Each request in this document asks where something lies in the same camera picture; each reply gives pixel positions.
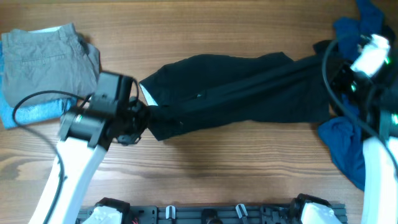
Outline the black shorts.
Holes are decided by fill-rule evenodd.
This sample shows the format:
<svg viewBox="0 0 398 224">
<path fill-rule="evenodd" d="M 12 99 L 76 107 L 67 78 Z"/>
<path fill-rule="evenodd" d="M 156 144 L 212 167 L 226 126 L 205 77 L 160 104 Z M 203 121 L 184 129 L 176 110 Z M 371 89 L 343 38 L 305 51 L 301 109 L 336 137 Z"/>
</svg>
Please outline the black shorts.
<svg viewBox="0 0 398 224">
<path fill-rule="evenodd" d="M 282 52 L 258 58 L 196 55 L 164 65 L 141 80 L 149 130 L 163 141 L 240 121 L 320 123 L 329 114 L 313 55 L 292 60 Z"/>
</svg>

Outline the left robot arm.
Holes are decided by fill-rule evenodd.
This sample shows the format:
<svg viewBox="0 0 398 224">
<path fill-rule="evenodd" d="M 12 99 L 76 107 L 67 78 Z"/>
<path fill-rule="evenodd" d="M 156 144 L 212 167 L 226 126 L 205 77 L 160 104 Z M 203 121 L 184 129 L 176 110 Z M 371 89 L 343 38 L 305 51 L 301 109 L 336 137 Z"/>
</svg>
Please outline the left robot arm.
<svg viewBox="0 0 398 224">
<path fill-rule="evenodd" d="M 89 106 L 72 107 L 63 115 L 57 156 L 31 223 L 73 223 L 111 143 L 128 146 L 140 141 L 149 110 L 130 96 L 137 87 L 132 77 L 103 72 Z"/>
</svg>

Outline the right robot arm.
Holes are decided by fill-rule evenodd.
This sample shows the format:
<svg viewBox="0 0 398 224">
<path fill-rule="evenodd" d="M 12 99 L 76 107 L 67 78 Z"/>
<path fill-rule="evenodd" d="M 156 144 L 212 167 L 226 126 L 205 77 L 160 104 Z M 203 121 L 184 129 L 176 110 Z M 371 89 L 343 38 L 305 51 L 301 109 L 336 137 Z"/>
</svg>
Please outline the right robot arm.
<svg viewBox="0 0 398 224">
<path fill-rule="evenodd" d="M 397 88 L 386 78 L 394 69 L 369 77 L 343 62 L 326 81 L 335 111 L 363 132 L 363 223 L 397 223 Z"/>
</svg>

